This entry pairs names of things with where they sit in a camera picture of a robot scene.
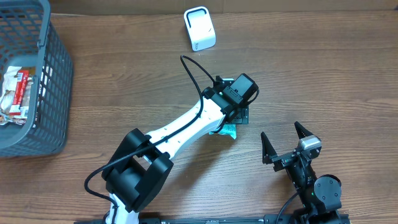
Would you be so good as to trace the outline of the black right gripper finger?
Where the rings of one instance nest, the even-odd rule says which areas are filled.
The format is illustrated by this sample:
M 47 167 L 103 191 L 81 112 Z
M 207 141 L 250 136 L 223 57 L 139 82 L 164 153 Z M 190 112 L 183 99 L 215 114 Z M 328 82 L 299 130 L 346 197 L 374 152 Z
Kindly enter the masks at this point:
M 312 132 L 310 132 L 309 130 L 307 130 L 304 126 L 302 126 L 298 121 L 296 121 L 294 123 L 297 135 L 299 139 L 303 139 L 306 137 L 309 137 L 311 135 L 313 135 Z
M 265 132 L 261 133 L 261 141 L 262 141 L 262 163 L 271 164 L 273 163 L 273 159 L 277 157 L 277 153 L 273 148 Z

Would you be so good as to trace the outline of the teal wipes packet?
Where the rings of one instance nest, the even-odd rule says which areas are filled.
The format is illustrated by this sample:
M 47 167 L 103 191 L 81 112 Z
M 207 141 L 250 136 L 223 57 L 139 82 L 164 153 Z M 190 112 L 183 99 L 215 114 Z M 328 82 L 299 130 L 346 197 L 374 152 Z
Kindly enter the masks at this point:
M 236 139 L 236 125 L 235 124 L 224 124 L 222 127 L 218 128 L 215 131 L 209 132 L 209 134 L 219 134 L 224 136 L 230 136 L 233 139 Z

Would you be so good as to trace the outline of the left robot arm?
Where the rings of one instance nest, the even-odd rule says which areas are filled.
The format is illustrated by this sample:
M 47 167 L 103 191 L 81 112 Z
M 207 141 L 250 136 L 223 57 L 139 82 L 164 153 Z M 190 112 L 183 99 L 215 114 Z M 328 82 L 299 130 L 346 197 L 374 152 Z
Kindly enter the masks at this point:
M 248 106 L 258 94 L 258 85 L 245 73 L 235 80 L 216 77 L 196 105 L 170 124 L 147 134 L 130 131 L 101 174 L 112 200 L 103 223 L 137 223 L 139 212 L 165 184 L 173 158 L 225 124 L 248 123 Z

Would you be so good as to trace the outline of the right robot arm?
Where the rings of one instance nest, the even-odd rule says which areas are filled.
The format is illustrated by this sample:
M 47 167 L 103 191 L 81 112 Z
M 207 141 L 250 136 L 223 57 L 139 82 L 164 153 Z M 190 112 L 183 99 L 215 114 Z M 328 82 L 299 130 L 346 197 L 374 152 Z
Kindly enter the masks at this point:
M 344 223 L 340 216 L 341 180 L 334 175 L 316 176 L 311 163 L 320 155 L 322 140 L 294 123 L 298 136 L 297 147 L 278 155 L 267 135 L 261 133 L 262 162 L 272 164 L 276 172 L 285 170 L 296 193 L 284 203 L 275 217 L 275 223 Z

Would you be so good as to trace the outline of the white barcode scanner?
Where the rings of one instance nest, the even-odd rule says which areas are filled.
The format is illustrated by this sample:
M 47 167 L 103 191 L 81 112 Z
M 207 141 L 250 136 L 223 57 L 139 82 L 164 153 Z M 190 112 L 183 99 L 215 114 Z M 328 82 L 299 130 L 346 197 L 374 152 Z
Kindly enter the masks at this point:
M 216 44 L 215 29 L 210 12 L 205 6 L 187 9 L 183 18 L 194 52 L 208 49 Z

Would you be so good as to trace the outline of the red white snack bar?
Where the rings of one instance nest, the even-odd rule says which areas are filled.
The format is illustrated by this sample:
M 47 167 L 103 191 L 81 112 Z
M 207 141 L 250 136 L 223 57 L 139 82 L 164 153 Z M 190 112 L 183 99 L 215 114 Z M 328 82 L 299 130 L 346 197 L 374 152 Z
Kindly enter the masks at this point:
M 21 104 L 24 96 L 24 92 L 26 89 L 27 81 L 29 78 L 28 70 L 19 70 L 17 72 L 17 82 L 16 82 L 16 90 L 14 94 L 14 99 L 9 111 L 9 114 L 12 116 L 21 115 Z

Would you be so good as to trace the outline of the grey plastic mesh basket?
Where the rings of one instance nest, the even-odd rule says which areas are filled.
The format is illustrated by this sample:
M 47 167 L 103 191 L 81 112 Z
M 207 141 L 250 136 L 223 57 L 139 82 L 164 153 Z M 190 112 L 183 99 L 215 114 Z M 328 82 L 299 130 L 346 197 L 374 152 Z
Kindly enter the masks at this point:
M 50 16 L 45 0 L 1 1 L 1 73 L 35 68 L 27 120 L 1 126 L 1 157 L 56 154 L 65 147 L 74 68 Z

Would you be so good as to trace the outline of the white brown snack wrapper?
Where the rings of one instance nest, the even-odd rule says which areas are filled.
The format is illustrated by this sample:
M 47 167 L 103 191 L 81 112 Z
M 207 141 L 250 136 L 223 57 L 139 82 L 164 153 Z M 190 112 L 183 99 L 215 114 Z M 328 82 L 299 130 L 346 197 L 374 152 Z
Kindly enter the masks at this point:
M 21 115 L 12 116 L 9 114 L 14 94 L 16 90 L 16 82 L 17 82 L 17 72 L 19 70 L 28 70 L 29 78 L 27 81 L 26 89 L 24 92 L 24 96 L 22 99 L 22 104 L 20 107 Z M 30 103 L 30 91 L 33 84 L 33 75 L 35 74 L 35 67 L 15 67 L 10 66 L 7 68 L 6 73 L 4 74 L 3 83 L 2 83 L 2 95 L 1 95 L 1 125 L 5 124 L 17 124 L 24 125 L 27 121 L 28 112 L 29 112 L 29 103 Z

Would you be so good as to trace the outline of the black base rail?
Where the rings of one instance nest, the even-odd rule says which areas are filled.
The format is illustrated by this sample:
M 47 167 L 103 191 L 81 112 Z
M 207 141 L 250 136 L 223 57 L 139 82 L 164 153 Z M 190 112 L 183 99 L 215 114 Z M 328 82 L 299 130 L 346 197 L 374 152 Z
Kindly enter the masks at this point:
M 249 217 L 249 218 L 224 218 L 224 219 L 159 219 L 159 218 L 140 218 L 139 224 L 275 224 L 277 215 L 264 215 L 263 217 Z M 278 223 L 289 223 L 290 215 L 281 215 Z M 74 224 L 100 224 L 101 220 L 91 221 L 77 221 Z M 341 215 L 341 222 L 343 224 L 350 224 L 351 221 L 348 215 Z

